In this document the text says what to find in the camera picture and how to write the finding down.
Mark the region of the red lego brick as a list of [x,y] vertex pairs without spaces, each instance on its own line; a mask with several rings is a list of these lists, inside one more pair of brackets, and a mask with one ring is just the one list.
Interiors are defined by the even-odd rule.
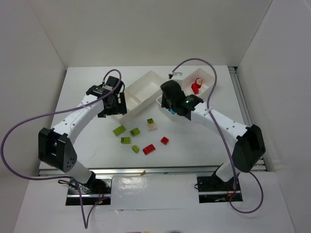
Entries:
[[145,155],[148,155],[148,154],[150,154],[151,152],[153,152],[153,151],[155,151],[155,147],[154,147],[154,145],[153,144],[150,144],[150,145],[148,145],[148,146],[146,146],[142,151],[143,151],[143,153],[145,154]]
[[192,89],[194,94],[196,94],[196,95],[199,94],[199,88],[197,87],[196,83],[193,83],[191,85],[191,89]]
[[163,137],[160,142],[163,144],[163,145],[167,145],[168,142],[169,142],[169,139],[167,137]]

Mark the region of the lime green long lego brick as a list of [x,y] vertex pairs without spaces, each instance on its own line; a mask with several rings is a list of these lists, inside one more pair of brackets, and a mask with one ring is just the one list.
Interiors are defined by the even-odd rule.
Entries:
[[126,128],[123,125],[121,125],[118,128],[114,129],[113,133],[115,136],[119,136],[120,134],[122,134],[125,131],[126,131]]

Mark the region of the red flower lego piece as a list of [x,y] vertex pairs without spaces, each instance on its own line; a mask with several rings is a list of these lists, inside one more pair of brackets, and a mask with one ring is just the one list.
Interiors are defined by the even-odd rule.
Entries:
[[197,79],[195,80],[195,84],[196,84],[197,88],[201,88],[202,82],[203,82],[203,81],[202,81],[201,78],[197,78]]

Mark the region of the small lime green lego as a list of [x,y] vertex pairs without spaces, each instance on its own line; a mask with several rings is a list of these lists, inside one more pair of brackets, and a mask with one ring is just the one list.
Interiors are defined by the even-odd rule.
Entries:
[[138,152],[139,152],[139,147],[136,146],[136,145],[133,145],[133,146],[132,146],[132,150],[133,150],[135,153],[138,153]]

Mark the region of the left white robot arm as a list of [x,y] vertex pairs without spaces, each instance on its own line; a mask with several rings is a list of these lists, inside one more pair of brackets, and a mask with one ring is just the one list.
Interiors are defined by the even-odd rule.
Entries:
[[38,134],[39,159],[82,184],[94,182],[95,174],[77,159],[74,143],[94,117],[125,115],[124,83],[109,76],[101,85],[93,85],[80,104],[64,120]]

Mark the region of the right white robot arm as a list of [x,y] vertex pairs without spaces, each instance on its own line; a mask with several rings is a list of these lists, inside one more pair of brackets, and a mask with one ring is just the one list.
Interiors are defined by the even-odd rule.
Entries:
[[174,80],[165,82],[160,88],[162,108],[215,132],[223,140],[228,152],[229,147],[233,148],[228,160],[214,172],[214,176],[222,182],[237,180],[238,174],[249,172],[266,152],[262,132],[257,125],[247,126],[235,122],[209,107],[200,97],[193,94],[186,96]]

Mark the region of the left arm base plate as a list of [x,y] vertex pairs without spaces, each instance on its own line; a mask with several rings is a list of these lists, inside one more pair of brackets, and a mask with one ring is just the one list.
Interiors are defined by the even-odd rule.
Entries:
[[[90,191],[88,188],[79,185],[82,195],[82,203],[83,205],[94,205],[95,202],[99,202],[98,205],[110,205],[111,204],[111,185],[112,185],[112,178],[111,177],[104,177],[102,179],[105,182],[105,189],[104,191],[100,191],[97,188],[97,191],[93,192]],[[58,180],[60,185],[63,185],[68,188],[67,197],[66,197],[66,206],[78,206],[80,205],[79,200],[79,192],[74,183],[73,179],[69,181],[65,180]]]

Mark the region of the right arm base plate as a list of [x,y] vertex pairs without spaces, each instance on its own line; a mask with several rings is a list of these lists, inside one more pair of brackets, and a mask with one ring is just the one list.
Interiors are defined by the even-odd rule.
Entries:
[[233,187],[234,178],[223,182],[218,177],[199,176],[194,188],[198,191],[199,203],[217,203],[231,201],[243,201],[241,187],[237,181],[236,189]]

